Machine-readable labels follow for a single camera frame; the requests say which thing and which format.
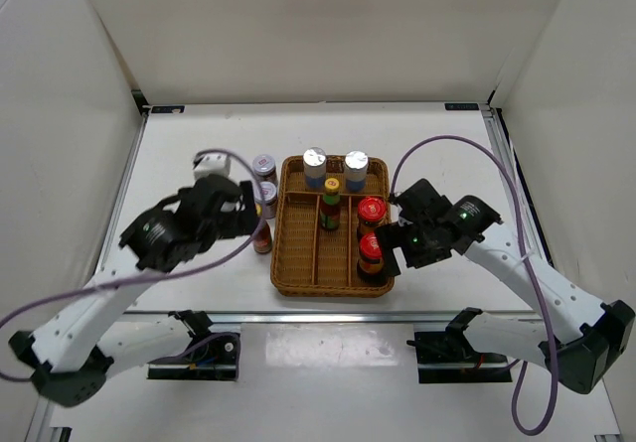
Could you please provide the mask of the sauce bottle yellow cap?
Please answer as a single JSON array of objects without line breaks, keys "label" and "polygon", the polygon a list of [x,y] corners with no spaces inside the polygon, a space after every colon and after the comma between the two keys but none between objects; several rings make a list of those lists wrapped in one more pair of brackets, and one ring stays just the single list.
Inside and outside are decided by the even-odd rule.
[{"label": "sauce bottle yellow cap", "polygon": [[340,181],[328,178],[324,182],[324,192],[319,206],[319,222],[326,230],[335,230],[340,224],[341,195]]},{"label": "sauce bottle yellow cap", "polygon": [[263,220],[256,237],[252,240],[252,247],[256,253],[267,254],[272,251],[273,239],[271,236],[270,226],[263,216],[262,207],[260,204],[255,205],[256,214],[260,220]]}]

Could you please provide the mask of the red lid chili jar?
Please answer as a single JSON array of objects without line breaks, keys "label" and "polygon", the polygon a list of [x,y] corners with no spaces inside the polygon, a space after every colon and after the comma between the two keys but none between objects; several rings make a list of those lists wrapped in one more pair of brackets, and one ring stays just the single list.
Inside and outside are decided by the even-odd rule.
[{"label": "red lid chili jar", "polygon": [[384,259],[377,237],[373,232],[362,236],[359,242],[357,274],[372,286],[382,286],[387,277],[384,274]]},{"label": "red lid chili jar", "polygon": [[379,197],[368,196],[360,200],[357,207],[357,238],[375,232],[385,221],[387,210],[387,202]]}]

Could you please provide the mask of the silver lid spice jar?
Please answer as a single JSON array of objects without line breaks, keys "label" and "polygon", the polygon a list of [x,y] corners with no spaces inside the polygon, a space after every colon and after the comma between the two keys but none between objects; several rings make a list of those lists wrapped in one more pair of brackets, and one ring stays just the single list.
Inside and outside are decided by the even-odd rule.
[{"label": "silver lid spice jar", "polygon": [[344,160],[344,178],[348,192],[361,192],[366,186],[369,156],[363,151],[350,151]]},{"label": "silver lid spice jar", "polygon": [[321,189],[327,175],[327,155],[322,148],[311,147],[303,153],[303,169],[306,186]]}]

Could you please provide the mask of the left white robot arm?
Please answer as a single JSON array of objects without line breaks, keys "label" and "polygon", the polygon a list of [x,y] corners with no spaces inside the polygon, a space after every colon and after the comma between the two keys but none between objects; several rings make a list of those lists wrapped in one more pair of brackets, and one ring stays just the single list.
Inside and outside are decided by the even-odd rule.
[{"label": "left white robot arm", "polygon": [[75,407],[130,368],[203,359],[212,342],[229,334],[212,332],[202,311],[172,311],[128,331],[114,325],[147,289],[180,278],[176,267],[215,242],[252,240],[263,222],[254,198],[250,181],[211,175],[140,214],[119,241],[136,258],[130,267],[94,275],[67,293],[71,304],[49,322],[10,338],[14,356],[32,371],[27,382],[48,401]]}]

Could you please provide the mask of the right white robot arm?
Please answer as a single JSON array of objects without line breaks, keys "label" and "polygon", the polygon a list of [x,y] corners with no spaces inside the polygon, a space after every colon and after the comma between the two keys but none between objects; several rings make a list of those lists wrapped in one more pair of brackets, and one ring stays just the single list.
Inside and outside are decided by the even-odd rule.
[{"label": "right white robot arm", "polygon": [[451,204],[443,196],[410,190],[389,201],[399,209],[398,220],[376,231],[386,275],[400,274],[397,249],[409,268],[458,253],[542,317],[536,325],[477,308],[462,310],[445,329],[446,350],[456,361],[467,363],[479,353],[506,355],[544,367],[566,388],[588,394],[624,353],[634,310],[622,300],[602,301],[531,256],[482,200],[466,196]]}]

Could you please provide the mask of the purple lid jar near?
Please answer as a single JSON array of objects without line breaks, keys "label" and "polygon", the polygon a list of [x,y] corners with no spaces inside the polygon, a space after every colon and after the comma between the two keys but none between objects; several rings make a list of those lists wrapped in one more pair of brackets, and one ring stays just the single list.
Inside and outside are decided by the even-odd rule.
[{"label": "purple lid jar near", "polygon": [[276,185],[268,181],[260,182],[253,193],[255,202],[260,205],[263,217],[266,220],[274,219],[278,202]]}]

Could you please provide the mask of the purple lid jar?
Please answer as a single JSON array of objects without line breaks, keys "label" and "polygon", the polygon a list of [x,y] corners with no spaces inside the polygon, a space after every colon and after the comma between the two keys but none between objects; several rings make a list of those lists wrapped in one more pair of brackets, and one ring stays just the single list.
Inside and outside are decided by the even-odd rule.
[{"label": "purple lid jar", "polygon": [[255,202],[260,205],[263,217],[266,220],[274,219],[278,202],[276,185],[268,181],[260,182],[253,193]]},{"label": "purple lid jar", "polygon": [[269,154],[259,154],[252,161],[252,170],[260,182],[278,185],[278,174],[275,159]]}]

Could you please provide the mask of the purple lid jar far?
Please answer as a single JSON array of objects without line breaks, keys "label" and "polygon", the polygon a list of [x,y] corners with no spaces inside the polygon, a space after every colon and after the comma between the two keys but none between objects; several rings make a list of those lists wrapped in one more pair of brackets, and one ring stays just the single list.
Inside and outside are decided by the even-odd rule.
[{"label": "purple lid jar far", "polygon": [[260,182],[278,185],[278,174],[275,159],[269,154],[259,154],[252,161],[252,170]]}]

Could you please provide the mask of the woven wicker divided basket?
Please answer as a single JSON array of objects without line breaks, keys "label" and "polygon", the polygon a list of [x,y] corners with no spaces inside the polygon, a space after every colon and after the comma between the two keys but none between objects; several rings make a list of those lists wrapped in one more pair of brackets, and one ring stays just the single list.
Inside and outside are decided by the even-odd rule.
[{"label": "woven wicker divided basket", "polygon": [[305,182],[303,157],[290,156],[281,165],[270,279],[289,297],[376,298],[390,292],[395,280],[369,282],[357,271],[358,204],[365,197],[389,197],[385,161],[371,157],[363,191],[341,192],[339,226],[320,224],[322,192]]}]

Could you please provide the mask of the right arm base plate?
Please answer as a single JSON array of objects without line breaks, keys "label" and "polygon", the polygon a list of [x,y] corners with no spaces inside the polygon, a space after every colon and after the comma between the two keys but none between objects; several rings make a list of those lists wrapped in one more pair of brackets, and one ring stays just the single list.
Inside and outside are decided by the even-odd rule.
[{"label": "right arm base plate", "polygon": [[420,384],[509,383],[512,363],[499,354],[461,356],[444,332],[415,332],[406,344],[415,350]]}]

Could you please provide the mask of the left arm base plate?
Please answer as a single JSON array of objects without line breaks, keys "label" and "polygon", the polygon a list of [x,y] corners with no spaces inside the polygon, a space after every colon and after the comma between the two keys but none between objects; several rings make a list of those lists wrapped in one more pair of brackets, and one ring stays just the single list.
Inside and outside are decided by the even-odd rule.
[{"label": "left arm base plate", "polygon": [[237,381],[240,333],[213,332],[214,337],[192,353],[172,361],[149,364],[146,378],[168,381]]}]

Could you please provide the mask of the aluminium table rail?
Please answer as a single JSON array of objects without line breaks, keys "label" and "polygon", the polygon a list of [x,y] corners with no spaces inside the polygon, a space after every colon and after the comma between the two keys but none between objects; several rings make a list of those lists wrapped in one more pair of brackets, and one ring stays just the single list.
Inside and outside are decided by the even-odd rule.
[{"label": "aluminium table rail", "polygon": [[[451,312],[208,312],[208,317],[215,324],[424,324],[448,323],[458,311]],[[495,311],[491,316],[513,319],[524,322],[539,322],[538,315],[532,312]],[[158,322],[167,317],[167,313],[159,312],[126,312],[119,318],[120,322]]]}]

